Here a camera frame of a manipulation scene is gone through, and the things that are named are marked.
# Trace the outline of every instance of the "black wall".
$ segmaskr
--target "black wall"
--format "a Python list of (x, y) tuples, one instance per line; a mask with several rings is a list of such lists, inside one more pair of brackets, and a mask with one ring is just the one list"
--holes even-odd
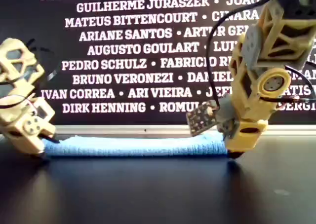
[[(7, 37), (18, 38), (23, 42), (31, 38), (36, 39), (36, 46), (42, 46), (54, 51), (55, 56), (47, 53), (37, 53), (40, 62), (47, 72), (52, 71), (55, 67), (62, 67), (62, 61), (83, 61), (83, 60), (97, 60), (99, 62), (99, 69), (97, 70), (80, 70), (70, 71), (61, 70), (59, 74), (39, 91), (39, 95), (43, 95), (47, 98), (49, 103), (56, 110), (56, 116), (53, 119), (55, 124), (185, 124), (184, 112), (159, 112), (162, 110), (159, 103), (173, 103), (173, 102), (203, 102), (209, 100), (205, 94), (209, 91), (209, 85), (207, 82), (188, 82), (188, 72), (195, 74), (206, 72), (206, 67), (195, 68), (161, 68), (161, 58), (176, 58), (176, 57), (203, 57), (205, 55), (204, 45), (206, 37), (187, 37), (185, 33), (193, 27), (212, 27), (215, 24), (214, 14), (216, 11), (225, 11), (236, 8), (236, 5), (228, 5), (230, 0), (208, 0), (210, 6), (201, 7), (178, 7), (178, 8), (161, 8), (161, 9), (138, 9), (138, 10), (123, 10), (123, 11), (103, 11), (103, 12), (89, 12), (80, 13), (77, 12), (76, 6), (78, 3), (88, 2), (103, 2), (107, 1), (122, 1), (122, 0), (0, 0), (0, 41), (3, 41)], [(150, 3), (150, 0), (144, 0), (144, 5)], [(66, 18), (82, 18), (82, 17), (107, 17), (113, 19), (114, 15), (138, 15), (138, 14), (159, 14), (159, 13), (189, 13), (193, 12), (194, 18), (190, 18), (191, 22), (186, 23), (164, 23), (164, 24), (131, 24), (131, 25), (113, 25), (102, 27), (73, 27), (65, 28)], [(251, 11), (251, 15), (255, 17), (254, 10)], [(223, 26), (225, 27), (225, 36), (216, 36), (214, 41), (218, 44), (227, 43), (228, 41), (238, 40), (238, 36), (233, 36), (233, 30), (237, 25), (247, 26), (255, 23), (256, 20), (229, 20)], [(127, 30), (136, 29), (168, 29), (171, 31), (169, 35), (171, 38), (145, 38), (145, 39), (126, 39), (125, 34)], [(122, 30), (123, 39), (116, 40), (102, 40), (102, 41), (79, 41), (82, 32), (88, 31), (108, 31), (108, 30)], [(100, 55), (93, 56), (88, 55), (90, 46), (94, 45), (114, 45), (114, 44), (139, 44), (140, 47), (144, 47), (145, 44), (154, 43), (172, 43), (176, 45), (181, 42), (199, 42), (199, 46), (196, 47), (194, 52), (182, 52), (182, 53), (150, 53), (145, 54), (117, 54), (117, 55)], [(211, 54), (214, 63), (212, 69), (216, 72), (216, 75), (221, 75), (221, 78), (227, 79), (228, 68), (227, 65), (220, 65), (220, 60), (230, 56), (231, 51), (218, 51), (214, 43), (212, 44), (214, 52)], [(315, 60), (315, 54), (311, 54), (310, 60)], [(147, 67), (144, 69), (120, 69), (109, 70), (101, 69), (102, 60), (110, 59), (146, 59)], [(316, 77), (316, 71), (307, 69), (307, 73), (310, 73), (311, 77)], [(115, 74), (144, 74), (144, 73), (173, 73), (173, 82), (169, 83), (118, 83), (115, 80)], [(73, 75), (104, 75), (110, 74), (108, 77), (112, 77), (111, 84), (88, 84), (88, 85), (73, 85)], [(295, 87), (303, 85), (301, 80), (293, 80), (293, 86), (290, 92), (292, 94), (299, 94), (301, 97), (308, 97), (309, 92), (299, 90), (294, 92)], [(221, 87), (221, 90), (225, 86), (229, 86), (229, 82), (217, 82), (217, 86)], [(167, 87), (189, 87), (192, 97), (168, 97), (168, 98), (154, 98), (151, 94), (151, 88), (164, 88)], [(128, 98), (131, 88), (148, 88), (148, 98)], [(67, 98), (48, 98), (49, 95), (60, 95), (59, 90), (66, 89)], [(112, 89), (115, 98), (96, 98), (96, 99), (72, 99), (70, 98), (71, 89)], [(93, 103), (145, 103), (145, 112), (91, 112)], [(65, 113), (63, 112), (65, 104), (71, 103), (87, 103), (90, 112), (86, 113)], [(285, 111), (276, 113), (271, 119), (271, 124), (314, 124), (316, 117), (316, 106), (311, 104), (311, 109), (307, 106), (303, 107), (304, 110), (299, 111), (299, 107), (288, 107)]]

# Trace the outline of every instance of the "folded towel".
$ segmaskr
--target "folded towel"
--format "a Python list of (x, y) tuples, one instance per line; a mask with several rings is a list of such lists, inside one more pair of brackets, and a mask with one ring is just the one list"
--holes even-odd
[(220, 133), (190, 138), (135, 139), (74, 136), (55, 144), (45, 143), (47, 156), (197, 156), (225, 155)]

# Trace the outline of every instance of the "black backdrop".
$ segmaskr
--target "black backdrop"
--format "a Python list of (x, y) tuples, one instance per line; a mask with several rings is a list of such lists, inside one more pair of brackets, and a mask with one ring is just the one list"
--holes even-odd
[[(49, 84), (45, 86), (45, 90), (67, 89), (83, 89), (83, 88), (112, 88), (116, 98), (110, 99), (48, 99), (49, 103), (56, 110), (56, 116), (53, 119), (55, 124), (185, 124), (184, 112), (159, 112), (160, 102), (203, 102), (209, 100), (205, 96), (208, 91), (207, 82), (187, 82), (187, 72), (205, 72), (206, 68), (161, 68), (160, 58), (174, 57), (198, 57), (204, 56), (204, 44), (206, 37), (184, 37), (186, 28), (192, 27), (211, 27), (215, 24), (212, 19), (214, 11), (224, 11), (236, 8), (233, 5), (227, 5), (229, 0), (208, 0), (210, 6), (204, 7), (185, 7), (185, 8), (162, 8), (162, 9), (141, 9), (131, 11), (103, 11), (78, 13), (76, 5), (80, 2), (104, 2), (115, 0), (0, 0), (0, 40), (3, 41), (7, 37), (18, 38), (24, 42), (30, 38), (36, 39), (36, 46), (43, 46), (55, 52), (55, 57), (49, 54), (41, 53), (38, 55), (40, 61), (46, 71), (51, 71), (56, 66), (61, 67), (61, 61), (69, 60), (98, 60), (103, 59), (128, 59), (128, 58), (146, 58), (146, 69), (125, 69), (125, 70), (92, 70), (92, 71), (60, 71)], [(86, 28), (65, 28), (65, 18), (81, 18), (95, 16), (113, 16), (113, 15), (131, 15), (131, 14), (153, 14), (153, 13), (179, 13), (179, 12), (196, 12), (196, 22), (189, 23), (166, 23), (166, 24), (144, 24), (144, 25), (125, 25), (125, 26), (103, 26), (103, 27), (86, 27)], [(225, 36), (218, 36), (214, 41), (219, 43), (222, 41), (235, 41), (238, 36), (230, 36), (230, 29), (234, 29), (237, 25), (249, 25), (255, 23), (255, 20), (231, 20), (227, 21), (225, 26)], [(79, 41), (81, 32), (88, 31), (107, 31), (107, 30), (123, 30), (126, 29), (149, 29), (149, 28), (171, 28), (172, 38), (165, 39), (132, 39), (132, 40), (105, 40), (105, 41)], [(91, 45), (109, 45), (109, 44), (140, 44), (159, 43), (159, 42), (200, 42), (198, 52), (191, 53), (169, 53), (169, 54), (138, 54), (138, 55), (87, 55), (89, 46)], [(220, 57), (230, 56), (229, 51), (216, 51), (211, 54), (217, 59), (217, 66), (213, 67), (216, 72), (227, 72), (228, 68), (219, 66)], [(310, 60), (314, 61), (314, 53), (311, 54)], [(73, 85), (72, 75), (87, 74), (138, 74), (138, 73), (174, 73), (173, 83), (154, 83), (154, 84), (122, 84), (116, 83), (113, 77), (111, 84), (95, 84), (95, 85)], [(301, 80), (294, 80), (293, 84), (302, 85)], [(229, 82), (218, 82), (218, 86), (229, 86)], [(192, 93), (191, 98), (153, 98), (150, 88), (156, 87), (189, 87)], [(148, 98), (128, 98), (130, 88), (149, 88)], [(124, 95), (120, 96), (119, 92), (123, 91)], [(91, 109), (92, 103), (124, 103), (124, 102), (144, 102), (146, 103), (146, 111), (143, 113), (63, 113), (63, 104), (69, 103), (88, 103)], [(270, 124), (314, 124), (316, 117), (315, 105), (311, 106), (310, 111), (292, 111), (289, 107), (286, 111), (278, 112), (273, 115)]]

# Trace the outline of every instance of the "white baseboard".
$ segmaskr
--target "white baseboard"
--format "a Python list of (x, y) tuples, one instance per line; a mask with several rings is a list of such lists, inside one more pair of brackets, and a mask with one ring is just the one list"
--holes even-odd
[[(187, 125), (57, 125), (58, 134), (189, 136)], [(216, 132), (212, 128), (207, 132)], [(316, 125), (269, 125), (265, 136), (316, 135)]]

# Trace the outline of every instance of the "black table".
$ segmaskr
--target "black table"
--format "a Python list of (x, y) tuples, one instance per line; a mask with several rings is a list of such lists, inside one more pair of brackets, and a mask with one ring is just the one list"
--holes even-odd
[(1, 224), (315, 224), (316, 137), (225, 158), (59, 158), (0, 149)]

